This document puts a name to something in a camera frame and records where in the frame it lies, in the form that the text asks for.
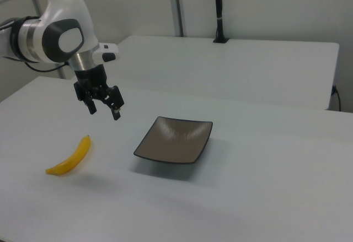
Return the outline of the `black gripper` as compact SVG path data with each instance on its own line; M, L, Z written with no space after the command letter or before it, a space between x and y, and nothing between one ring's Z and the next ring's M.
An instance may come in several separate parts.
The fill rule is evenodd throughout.
M124 105L123 97L117 86L108 87L105 68L102 64L85 70L75 71L77 81L74 83L74 89L79 101L84 101L89 113L96 113L94 99L103 100L113 115L114 120L118 120L121 107Z

